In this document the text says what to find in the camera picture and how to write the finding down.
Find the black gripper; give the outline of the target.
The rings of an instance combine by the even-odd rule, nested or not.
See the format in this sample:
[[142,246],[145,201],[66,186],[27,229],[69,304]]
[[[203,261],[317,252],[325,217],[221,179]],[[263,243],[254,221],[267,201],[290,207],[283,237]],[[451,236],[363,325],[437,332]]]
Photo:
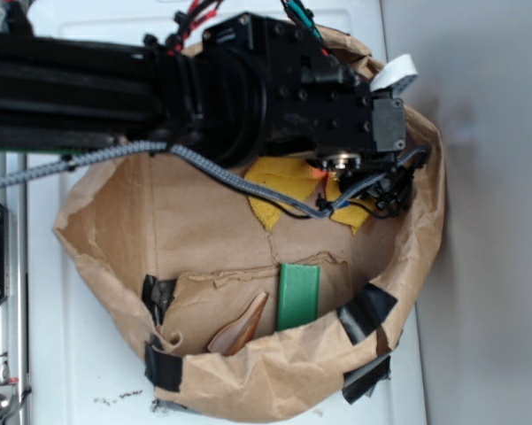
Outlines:
[[201,152],[219,165],[267,156],[353,173],[397,167],[403,102],[371,90],[308,31],[244,13],[206,30],[201,64],[204,117],[213,120]]

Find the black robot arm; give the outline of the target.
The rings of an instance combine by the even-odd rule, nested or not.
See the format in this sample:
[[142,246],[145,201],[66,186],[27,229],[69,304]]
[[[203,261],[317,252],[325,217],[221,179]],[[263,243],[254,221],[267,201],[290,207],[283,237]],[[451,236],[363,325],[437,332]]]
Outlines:
[[143,46],[0,33],[0,151],[182,144],[220,166],[298,156],[321,167],[392,166],[406,145],[402,101],[374,89],[309,31],[244,13],[204,34]]

